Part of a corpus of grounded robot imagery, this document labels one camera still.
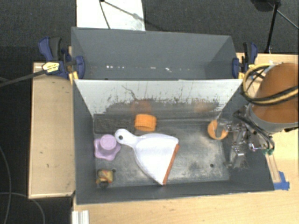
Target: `dustpan handle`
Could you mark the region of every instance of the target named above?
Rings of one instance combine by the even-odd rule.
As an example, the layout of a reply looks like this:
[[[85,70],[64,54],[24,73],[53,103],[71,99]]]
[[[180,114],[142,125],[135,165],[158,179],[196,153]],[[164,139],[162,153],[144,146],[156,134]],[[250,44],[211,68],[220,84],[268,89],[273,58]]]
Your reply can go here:
[[[115,138],[118,143],[134,148],[138,143],[138,137],[130,133],[126,129],[119,129],[115,132]]]

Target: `wooden board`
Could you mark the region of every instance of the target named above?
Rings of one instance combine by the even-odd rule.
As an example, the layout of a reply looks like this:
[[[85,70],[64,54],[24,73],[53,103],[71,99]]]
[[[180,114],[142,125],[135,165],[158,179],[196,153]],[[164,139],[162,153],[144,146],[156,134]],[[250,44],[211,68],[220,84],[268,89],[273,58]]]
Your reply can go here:
[[[35,63],[34,72],[41,65]],[[28,196],[70,196],[74,190],[71,84],[42,75],[32,83]]]

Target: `blue tape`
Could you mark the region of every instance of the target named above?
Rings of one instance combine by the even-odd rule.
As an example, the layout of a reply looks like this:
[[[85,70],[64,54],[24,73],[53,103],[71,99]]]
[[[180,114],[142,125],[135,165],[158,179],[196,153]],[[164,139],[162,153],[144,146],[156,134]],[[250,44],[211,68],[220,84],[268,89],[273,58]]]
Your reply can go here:
[[[275,190],[286,190],[288,191],[290,189],[290,182],[286,182],[285,181],[285,175],[283,172],[279,172],[279,176],[280,176],[280,179],[281,179],[281,182],[277,182],[277,183],[274,183],[274,189]]]

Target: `orange dustpan edge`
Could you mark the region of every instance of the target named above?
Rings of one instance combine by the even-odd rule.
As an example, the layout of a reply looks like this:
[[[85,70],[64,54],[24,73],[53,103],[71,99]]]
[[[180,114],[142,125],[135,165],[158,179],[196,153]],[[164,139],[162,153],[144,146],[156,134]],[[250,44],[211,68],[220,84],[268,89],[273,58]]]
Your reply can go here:
[[[167,182],[168,175],[170,173],[170,170],[171,170],[171,167],[173,165],[174,159],[175,159],[175,157],[177,155],[178,149],[179,149],[179,145],[177,144],[176,147],[175,147],[175,149],[174,149],[174,151],[173,151],[172,158],[170,160],[169,166],[167,168],[167,171],[166,171],[166,174],[165,174],[165,177],[164,177],[164,180],[163,180],[163,185],[165,185],[166,182]]]

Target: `white paper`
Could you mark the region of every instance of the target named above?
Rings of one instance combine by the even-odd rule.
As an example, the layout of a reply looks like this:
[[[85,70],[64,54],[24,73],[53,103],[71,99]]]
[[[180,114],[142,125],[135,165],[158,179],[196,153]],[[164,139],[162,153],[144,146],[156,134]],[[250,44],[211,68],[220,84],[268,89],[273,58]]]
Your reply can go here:
[[[145,31],[141,0],[105,0],[101,4],[111,29]],[[99,0],[77,0],[77,27],[108,28]]]

